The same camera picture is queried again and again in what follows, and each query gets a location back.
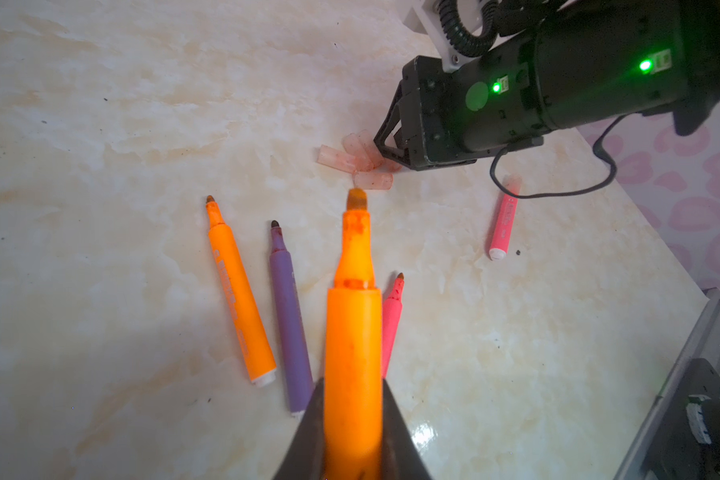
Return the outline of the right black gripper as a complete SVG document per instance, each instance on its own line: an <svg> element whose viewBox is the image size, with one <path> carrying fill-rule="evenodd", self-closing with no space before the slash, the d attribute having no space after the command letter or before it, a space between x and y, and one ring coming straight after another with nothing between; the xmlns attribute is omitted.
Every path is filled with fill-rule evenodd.
<svg viewBox="0 0 720 480"><path fill-rule="evenodd" d="M424 171L541 146L546 124L533 55L531 41L507 41L451 73L439 59L416 57L374 136L381 156ZM389 146L399 123L399 146Z"/></svg>

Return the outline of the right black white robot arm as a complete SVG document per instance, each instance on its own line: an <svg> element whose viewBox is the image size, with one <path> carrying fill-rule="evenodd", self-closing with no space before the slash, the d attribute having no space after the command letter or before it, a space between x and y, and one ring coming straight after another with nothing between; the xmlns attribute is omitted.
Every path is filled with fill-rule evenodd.
<svg viewBox="0 0 720 480"><path fill-rule="evenodd" d="M720 102L720 1L403 1L436 57L406 64L374 141L424 171L554 131L668 113L678 135Z"/></svg>

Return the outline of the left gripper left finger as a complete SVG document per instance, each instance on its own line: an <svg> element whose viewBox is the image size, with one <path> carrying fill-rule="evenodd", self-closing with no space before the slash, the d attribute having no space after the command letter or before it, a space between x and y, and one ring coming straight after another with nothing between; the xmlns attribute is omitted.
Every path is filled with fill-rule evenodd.
<svg viewBox="0 0 720 480"><path fill-rule="evenodd" d="M273 476L274 480L316 480L323 478L324 380L316 384L291 444Z"/></svg>

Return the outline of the purple pen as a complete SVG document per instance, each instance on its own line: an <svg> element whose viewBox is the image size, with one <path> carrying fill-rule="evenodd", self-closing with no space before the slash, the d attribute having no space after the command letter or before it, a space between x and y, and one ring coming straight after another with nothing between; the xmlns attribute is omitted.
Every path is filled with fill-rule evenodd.
<svg viewBox="0 0 720 480"><path fill-rule="evenodd" d="M291 254L278 221L270 224L269 268L277 315L289 410L301 416L314 390Z"/></svg>

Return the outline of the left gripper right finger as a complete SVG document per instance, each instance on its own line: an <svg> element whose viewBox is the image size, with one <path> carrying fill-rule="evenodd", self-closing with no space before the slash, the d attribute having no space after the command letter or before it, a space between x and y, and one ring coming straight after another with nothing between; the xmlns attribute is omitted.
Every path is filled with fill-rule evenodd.
<svg viewBox="0 0 720 480"><path fill-rule="evenodd" d="M383 387L383 437L381 478L389 480L431 480L417 451L388 382Z"/></svg>

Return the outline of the orange pen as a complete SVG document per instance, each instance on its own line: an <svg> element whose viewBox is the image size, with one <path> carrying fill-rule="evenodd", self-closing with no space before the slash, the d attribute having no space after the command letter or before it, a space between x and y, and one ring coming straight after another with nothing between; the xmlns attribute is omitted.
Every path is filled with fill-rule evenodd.
<svg viewBox="0 0 720 480"><path fill-rule="evenodd" d="M378 479L381 475L381 321L367 194L353 188L342 216L342 248L334 284L327 293L326 479Z"/></svg>
<svg viewBox="0 0 720 480"><path fill-rule="evenodd" d="M211 253L225 294L249 380L264 387L277 365L232 229L212 195L206 198Z"/></svg>

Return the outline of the pink pen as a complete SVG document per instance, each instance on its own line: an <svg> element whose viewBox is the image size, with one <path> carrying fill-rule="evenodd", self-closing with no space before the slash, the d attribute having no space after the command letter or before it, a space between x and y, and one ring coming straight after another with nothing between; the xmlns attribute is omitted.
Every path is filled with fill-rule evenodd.
<svg viewBox="0 0 720 480"><path fill-rule="evenodd" d="M405 276L400 272L382 304L382 377L387 376L403 304Z"/></svg>
<svg viewBox="0 0 720 480"><path fill-rule="evenodd" d="M492 261L502 260L508 254L518 206L518 199L515 198L515 195L520 194L522 178L517 175L509 176L503 186L511 192L511 195L503 193L501 196L498 215L488 249L488 256Z"/></svg>

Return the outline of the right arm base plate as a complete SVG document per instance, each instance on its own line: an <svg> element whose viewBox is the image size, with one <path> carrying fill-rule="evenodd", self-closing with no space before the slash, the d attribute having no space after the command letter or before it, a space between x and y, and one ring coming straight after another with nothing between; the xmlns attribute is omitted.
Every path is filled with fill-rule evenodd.
<svg viewBox="0 0 720 480"><path fill-rule="evenodd" d="M649 479L720 479L720 376L707 360L688 364L641 470Z"/></svg>

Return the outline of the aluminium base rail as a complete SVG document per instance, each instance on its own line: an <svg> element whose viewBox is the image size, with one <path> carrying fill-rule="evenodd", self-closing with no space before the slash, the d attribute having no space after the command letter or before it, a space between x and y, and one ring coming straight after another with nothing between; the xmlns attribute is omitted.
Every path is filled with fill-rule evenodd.
<svg viewBox="0 0 720 480"><path fill-rule="evenodd" d="M690 361L705 359L720 376L720 290L710 288L705 295L708 302L617 470L617 479L649 479L641 465Z"/></svg>

